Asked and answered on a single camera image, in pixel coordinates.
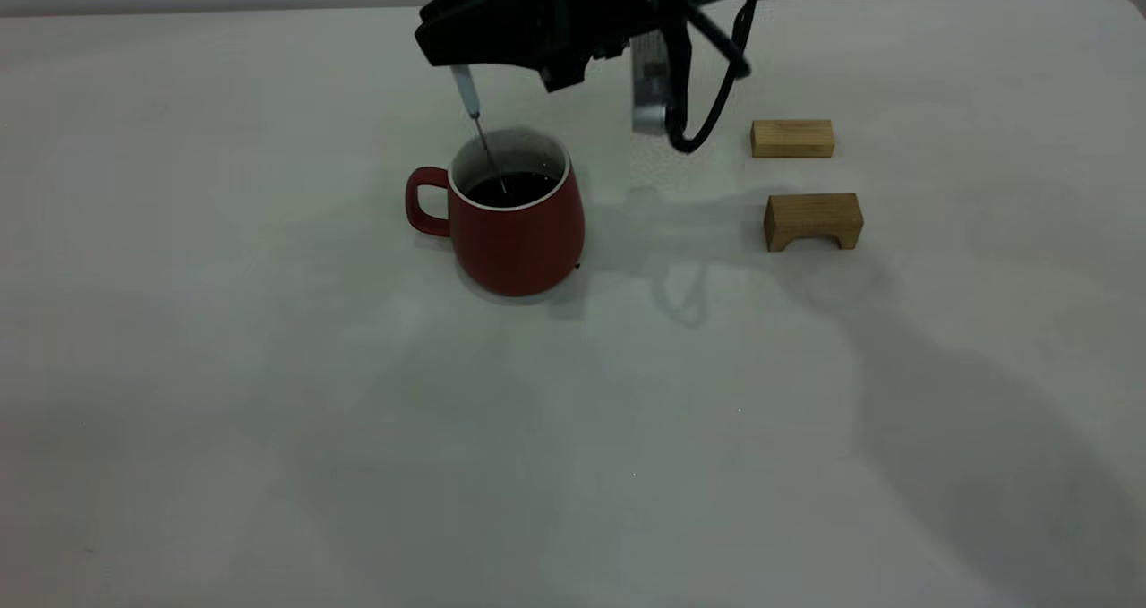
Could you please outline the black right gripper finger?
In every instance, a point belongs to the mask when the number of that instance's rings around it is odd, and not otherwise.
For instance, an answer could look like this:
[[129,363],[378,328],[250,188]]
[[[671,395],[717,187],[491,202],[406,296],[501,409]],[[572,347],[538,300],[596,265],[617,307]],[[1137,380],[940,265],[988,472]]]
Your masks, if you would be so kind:
[[416,41],[434,68],[544,66],[547,0],[434,0],[419,17]]

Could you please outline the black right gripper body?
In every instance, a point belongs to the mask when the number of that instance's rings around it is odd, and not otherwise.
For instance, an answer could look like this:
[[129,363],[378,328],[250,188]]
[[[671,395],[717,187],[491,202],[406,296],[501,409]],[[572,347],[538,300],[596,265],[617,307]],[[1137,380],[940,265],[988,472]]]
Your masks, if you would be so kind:
[[528,0],[533,68],[545,90],[584,81],[591,60],[617,57],[656,25],[650,0]]

